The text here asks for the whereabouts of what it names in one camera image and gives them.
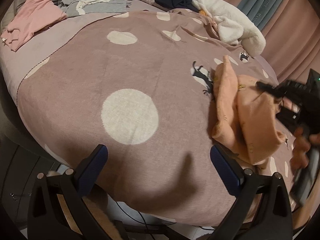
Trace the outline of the person's right hand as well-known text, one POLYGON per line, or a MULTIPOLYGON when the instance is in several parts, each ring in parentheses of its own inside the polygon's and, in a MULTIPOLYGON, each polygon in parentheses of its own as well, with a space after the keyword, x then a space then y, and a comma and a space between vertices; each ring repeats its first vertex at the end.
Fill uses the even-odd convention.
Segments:
POLYGON ((303 128, 296 129, 295 140, 293 143, 292 158, 290 160, 291 170, 295 173, 300 168, 306 168, 309 159, 306 153, 310 150, 312 144, 319 145, 319 134, 310 135, 309 139, 303 136, 303 128))

